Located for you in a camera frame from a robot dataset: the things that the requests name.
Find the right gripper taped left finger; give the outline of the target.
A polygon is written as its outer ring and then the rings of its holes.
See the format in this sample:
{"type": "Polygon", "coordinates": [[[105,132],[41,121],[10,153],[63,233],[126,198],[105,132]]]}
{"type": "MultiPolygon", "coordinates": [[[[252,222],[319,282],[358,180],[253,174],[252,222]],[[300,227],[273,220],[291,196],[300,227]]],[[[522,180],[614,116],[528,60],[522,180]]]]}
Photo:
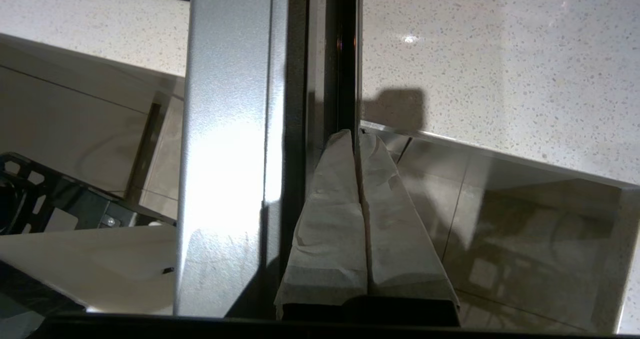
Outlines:
{"type": "Polygon", "coordinates": [[[322,316],[368,293],[352,132],[332,134],[311,178],[274,301],[279,320],[322,316]]]}

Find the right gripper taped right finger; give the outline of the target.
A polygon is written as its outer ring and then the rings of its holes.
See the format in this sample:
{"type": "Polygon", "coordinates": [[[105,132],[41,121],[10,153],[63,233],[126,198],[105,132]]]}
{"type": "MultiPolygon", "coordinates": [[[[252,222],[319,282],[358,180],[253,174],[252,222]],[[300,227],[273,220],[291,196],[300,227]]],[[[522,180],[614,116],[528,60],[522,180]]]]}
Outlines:
{"type": "Polygon", "coordinates": [[[378,136],[359,135],[371,319],[459,326],[459,302],[397,165],[378,136]]]}

